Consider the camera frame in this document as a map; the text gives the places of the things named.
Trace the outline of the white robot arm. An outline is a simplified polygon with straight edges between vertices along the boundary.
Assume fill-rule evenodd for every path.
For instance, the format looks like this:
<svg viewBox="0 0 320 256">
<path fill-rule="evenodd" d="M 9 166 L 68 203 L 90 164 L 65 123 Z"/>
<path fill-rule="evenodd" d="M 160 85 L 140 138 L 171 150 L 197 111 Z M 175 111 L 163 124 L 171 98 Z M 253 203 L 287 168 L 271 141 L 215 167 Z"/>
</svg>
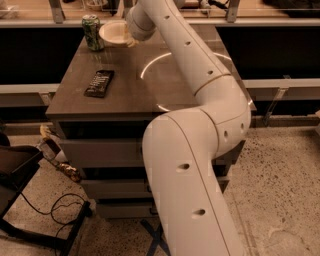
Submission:
<svg viewBox="0 0 320 256">
<path fill-rule="evenodd" d="M 183 2 L 138 0 L 127 15 L 135 39 L 161 34 L 197 101 L 147 126 L 144 165 L 171 256 L 245 256 L 212 161 L 244 139 L 251 111 L 239 83 L 181 16 Z"/>
</svg>

